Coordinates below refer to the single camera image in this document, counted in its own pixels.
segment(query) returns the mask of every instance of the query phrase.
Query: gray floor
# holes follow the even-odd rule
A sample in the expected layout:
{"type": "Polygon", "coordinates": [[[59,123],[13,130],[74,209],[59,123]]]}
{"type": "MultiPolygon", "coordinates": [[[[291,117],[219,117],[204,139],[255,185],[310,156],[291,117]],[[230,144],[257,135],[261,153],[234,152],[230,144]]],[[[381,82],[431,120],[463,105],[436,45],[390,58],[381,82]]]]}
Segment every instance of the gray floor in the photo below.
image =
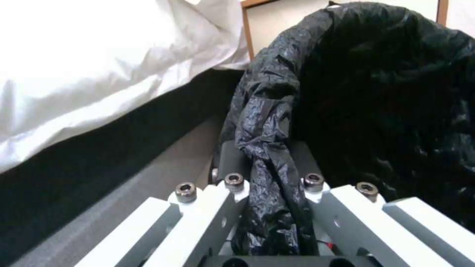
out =
{"type": "Polygon", "coordinates": [[[219,119],[206,120],[12,266],[73,266],[148,197],[166,200],[184,181],[204,187],[220,130],[219,119]]]}

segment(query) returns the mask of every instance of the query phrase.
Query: bolt head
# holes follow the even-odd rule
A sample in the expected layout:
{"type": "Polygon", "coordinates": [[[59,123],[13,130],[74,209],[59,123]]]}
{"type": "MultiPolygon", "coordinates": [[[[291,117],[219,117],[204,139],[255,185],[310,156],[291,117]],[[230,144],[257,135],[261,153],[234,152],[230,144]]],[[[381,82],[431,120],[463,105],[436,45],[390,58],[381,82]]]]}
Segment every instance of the bolt head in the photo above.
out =
{"type": "Polygon", "coordinates": [[[224,185],[233,193],[240,192],[244,189],[244,177],[237,172],[230,173],[224,178],[224,185]]]}
{"type": "Polygon", "coordinates": [[[371,202],[376,202],[379,190],[374,184],[361,181],[356,184],[356,190],[358,190],[358,192],[363,196],[367,197],[371,202]]]}
{"type": "Polygon", "coordinates": [[[175,188],[175,195],[180,203],[190,203],[196,199],[196,185],[192,182],[184,182],[175,188]]]}
{"type": "Polygon", "coordinates": [[[320,192],[323,190],[325,178],[318,173],[309,173],[304,178],[305,189],[309,192],[320,192]]]}

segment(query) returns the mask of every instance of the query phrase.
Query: black plastic bag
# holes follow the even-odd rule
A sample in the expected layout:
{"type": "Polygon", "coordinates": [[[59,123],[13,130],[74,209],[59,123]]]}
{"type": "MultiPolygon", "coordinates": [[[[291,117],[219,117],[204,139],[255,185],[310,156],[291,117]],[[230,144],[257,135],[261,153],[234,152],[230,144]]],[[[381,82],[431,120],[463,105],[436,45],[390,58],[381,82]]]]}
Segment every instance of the black plastic bag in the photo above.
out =
{"type": "Polygon", "coordinates": [[[317,253],[291,137],[330,186],[417,196],[474,231],[474,86],[475,41],[405,8],[328,7],[281,33],[245,72],[221,133],[257,173],[235,252],[317,253]]]}

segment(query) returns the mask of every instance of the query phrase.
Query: white bedding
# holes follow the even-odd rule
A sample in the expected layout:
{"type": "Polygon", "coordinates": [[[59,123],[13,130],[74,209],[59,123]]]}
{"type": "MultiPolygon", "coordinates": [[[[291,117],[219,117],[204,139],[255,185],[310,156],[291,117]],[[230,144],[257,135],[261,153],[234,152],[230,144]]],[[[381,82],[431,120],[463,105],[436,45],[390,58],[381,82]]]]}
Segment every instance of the white bedding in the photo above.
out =
{"type": "Polygon", "coordinates": [[[238,0],[16,0],[0,10],[0,172],[209,68],[249,61],[238,0]]]}

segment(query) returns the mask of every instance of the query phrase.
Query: bed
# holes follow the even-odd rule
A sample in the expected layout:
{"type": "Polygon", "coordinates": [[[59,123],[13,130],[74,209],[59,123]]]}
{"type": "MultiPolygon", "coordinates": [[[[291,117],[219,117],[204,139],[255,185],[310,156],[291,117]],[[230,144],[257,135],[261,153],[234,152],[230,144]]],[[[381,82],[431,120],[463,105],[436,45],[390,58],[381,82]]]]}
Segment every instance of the bed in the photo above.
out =
{"type": "MultiPolygon", "coordinates": [[[[20,25],[32,35],[0,51],[7,59],[0,62],[0,266],[73,266],[147,197],[166,198],[179,182],[200,176],[206,183],[249,61],[237,1],[41,4],[0,4],[15,5],[1,25],[56,16],[30,29],[20,25]],[[97,14],[86,15],[87,7],[97,14]],[[35,35],[55,23],[98,34],[119,20],[109,43],[35,35]],[[46,39],[62,45],[48,48],[46,39]],[[54,53],[64,45],[68,51],[54,53]],[[106,50],[112,52],[100,57],[106,50]]],[[[0,26],[3,35],[8,30],[0,26]]]]}
{"type": "Polygon", "coordinates": [[[249,61],[236,0],[7,1],[0,10],[0,172],[207,69],[249,61]]]}

